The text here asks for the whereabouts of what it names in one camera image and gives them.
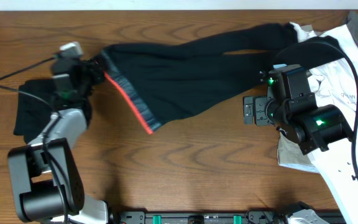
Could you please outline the black leggings with red waistband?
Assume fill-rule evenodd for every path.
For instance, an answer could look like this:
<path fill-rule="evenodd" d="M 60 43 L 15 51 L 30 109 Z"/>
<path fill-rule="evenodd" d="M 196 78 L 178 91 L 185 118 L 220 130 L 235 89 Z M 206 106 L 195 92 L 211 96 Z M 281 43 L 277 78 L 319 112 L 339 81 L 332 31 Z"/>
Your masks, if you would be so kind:
<path fill-rule="evenodd" d="M 95 61 L 151 134 L 260 85 L 275 64 L 311 69 L 338 60 L 338 45 L 332 37 L 300 44 L 293 24 L 263 24 L 180 45 L 113 44 Z"/>

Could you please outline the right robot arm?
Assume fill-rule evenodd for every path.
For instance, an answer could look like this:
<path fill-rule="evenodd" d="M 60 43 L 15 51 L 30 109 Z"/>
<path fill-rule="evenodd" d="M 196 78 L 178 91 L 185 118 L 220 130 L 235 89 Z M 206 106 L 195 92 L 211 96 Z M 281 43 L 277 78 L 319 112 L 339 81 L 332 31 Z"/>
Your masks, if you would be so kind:
<path fill-rule="evenodd" d="M 342 139 L 353 141 L 352 129 L 340 109 L 317 105 L 308 83 L 310 76 L 300 65 L 269 71 L 264 78 L 267 94 L 243 97 L 244 123 L 279 126 L 304 155 L 315 149 L 327 151 L 329 144 Z"/>

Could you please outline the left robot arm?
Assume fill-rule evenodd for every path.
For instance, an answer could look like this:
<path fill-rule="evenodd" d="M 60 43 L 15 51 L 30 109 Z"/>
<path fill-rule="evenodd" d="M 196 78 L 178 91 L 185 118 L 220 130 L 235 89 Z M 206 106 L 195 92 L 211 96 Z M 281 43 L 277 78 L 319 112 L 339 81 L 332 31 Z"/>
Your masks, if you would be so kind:
<path fill-rule="evenodd" d="M 85 194 L 71 150 L 88 129 L 89 96 L 105 80 L 95 60 L 60 58 L 51 67 L 52 113 L 39 135 L 7 155 L 17 216 L 24 222 L 109 223 L 106 202 Z"/>

